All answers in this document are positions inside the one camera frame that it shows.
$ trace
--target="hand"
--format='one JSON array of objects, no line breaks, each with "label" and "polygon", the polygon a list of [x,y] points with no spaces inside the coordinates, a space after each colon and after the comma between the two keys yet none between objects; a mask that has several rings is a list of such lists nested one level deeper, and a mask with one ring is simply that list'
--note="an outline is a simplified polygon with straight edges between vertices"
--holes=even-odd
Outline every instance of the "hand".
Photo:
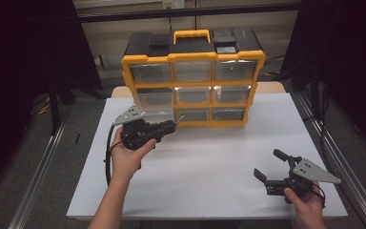
[{"label": "hand", "polygon": [[112,142],[112,146],[118,143],[112,148],[112,180],[130,182],[133,174],[138,170],[142,158],[153,149],[156,140],[152,139],[138,150],[132,151],[120,142],[122,129],[118,128]]},{"label": "hand", "polygon": [[[318,186],[313,185],[313,190],[319,193]],[[299,198],[290,188],[284,189],[287,198],[295,206],[296,222],[300,229],[326,228],[322,217],[322,199],[313,193]]]}]

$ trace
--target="white tabletop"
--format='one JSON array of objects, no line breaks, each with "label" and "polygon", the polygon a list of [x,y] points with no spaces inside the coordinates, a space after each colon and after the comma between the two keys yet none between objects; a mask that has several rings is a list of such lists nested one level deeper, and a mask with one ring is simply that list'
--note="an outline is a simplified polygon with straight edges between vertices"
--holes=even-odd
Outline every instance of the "white tabletop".
[{"label": "white tabletop", "polygon": [[[132,105],[110,98],[100,119],[68,217],[91,219],[107,184],[106,141],[113,121]],[[178,128],[142,161],[126,195],[123,219],[284,219],[295,215],[284,197],[268,196],[253,176],[283,179],[289,166],[273,156],[280,149],[325,168],[289,94],[256,94],[244,127]],[[347,216],[333,184],[324,217]]]}]

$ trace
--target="yellow storage organizer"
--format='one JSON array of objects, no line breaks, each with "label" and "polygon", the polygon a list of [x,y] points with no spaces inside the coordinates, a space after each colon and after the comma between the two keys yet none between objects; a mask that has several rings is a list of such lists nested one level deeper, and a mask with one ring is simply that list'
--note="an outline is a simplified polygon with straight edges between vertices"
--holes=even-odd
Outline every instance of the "yellow storage organizer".
[{"label": "yellow storage organizer", "polygon": [[121,60],[126,86],[150,122],[240,126],[248,121],[266,55],[251,28],[132,35]]}]

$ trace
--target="metal rail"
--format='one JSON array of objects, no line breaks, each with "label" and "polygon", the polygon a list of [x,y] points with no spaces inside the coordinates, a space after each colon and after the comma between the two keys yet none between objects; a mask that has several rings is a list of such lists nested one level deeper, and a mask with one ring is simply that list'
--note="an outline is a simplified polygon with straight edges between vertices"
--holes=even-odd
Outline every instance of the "metal rail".
[{"label": "metal rail", "polygon": [[[312,116],[313,112],[311,110],[311,102],[307,98],[305,94],[298,96],[299,101],[302,104],[302,107],[304,108],[305,112]],[[322,122],[318,121],[316,119],[313,119],[313,125],[319,135],[322,133]],[[337,147],[334,139],[329,134],[329,132],[326,129],[323,129],[323,143],[328,149],[328,152],[330,153],[332,159],[334,160],[336,166],[338,167],[340,173],[343,175],[344,180],[349,185],[351,191],[353,192],[354,196],[356,197],[356,200],[358,201],[359,205],[361,206],[361,209],[364,211],[366,215],[366,189],[361,184],[359,179],[357,178],[356,174],[353,172],[353,169],[347,162],[346,158],[341,153],[340,149]]]},{"label": "metal rail", "polygon": [[50,167],[55,149],[64,132],[65,123],[68,121],[71,115],[71,106],[67,106],[64,113],[64,119],[60,124],[58,130],[56,131],[55,135],[51,136],[49,144],[47,145],[46,151],[44,152],[43,157],[41,158],[41,161],[37,167],[37,170],[35,171],[29,188],[26,194],[23,196],[23,199],[17,207],[16,213],[14,214],[10,222],[10,225],[8,227],[9,229],[23,229],[26,225],[27,219],[31,212],[31,208],[37,198],[38,191],[40,190],[40,186],[43,183],[46,172]]},{"label": "metal rail", "polygon": [[312,10],[318,7],[327,7],[335,4],[334,0],[318,0],[314,2],[282,3],[250,5],[240,7],[219,7],[219,8],[189,8],[176,10],[148,10],[120,13],[97,13],[80,14],[78,17],[57,17],[57,18],[34,18],[33,20],[43,21],[72,21],[79,23],[106,22],[106,21],[125,21],[137,19],[154,19],[185,16],[205,16],[221,14],[237,14],[252,12],[273,12],[273,11],[292,11],[292,10]]}]

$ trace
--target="gray floor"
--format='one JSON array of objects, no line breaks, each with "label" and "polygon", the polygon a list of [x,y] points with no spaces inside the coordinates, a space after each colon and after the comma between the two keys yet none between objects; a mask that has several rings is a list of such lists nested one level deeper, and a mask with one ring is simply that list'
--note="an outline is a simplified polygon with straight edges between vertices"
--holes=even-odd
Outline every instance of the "gray floor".
[{"label": "gray floor", "polygon": [[[288,81],[283,82],[286,90],[291,92]],[[112,88],[119,84],[115,79],[104,80],[104,94],[110,94]],[[25,228],[86,228],[88,223],[65,216],[75,184],[77,183],[86,156],[89,152],[92,139],[99,122],[104,101],[96,100],[88,95],[75,92],[77,100],[71,108],[71,116],[65,126],[60,144],[51,161],[39,190],[37,199],[30,211]],[[310,122],[305,123],[307,129],[320,150],[319,137],[316,135]],[[353,121],[342,111],[334,100],[330,100],[326,114],[326,126],[335,139],[346,159],[354,169],[356,175],[366,188],[366,138],[354,129]],[[50,140],[51,116],[49,112],[36,114],[30,121],[17,149],[11,155],[8,165],[2,171],[0,182],[0,228],[8,228],[10,221],[25,194],[33,173]],[[328,156],[336,176],[341,177],[333,161]],[[350,192],[347,184],[341,184],[345,195],[340,196],[349,213],[342,219],[326,219],[329,228],[363,228],[355,210],[363,216],[356,199]],[[144,228],[292,228],[289,220],[243,220],[243,221],[153,221],[144,222]],[[139,228],[139,222],[123,222],[122,228]]]}]

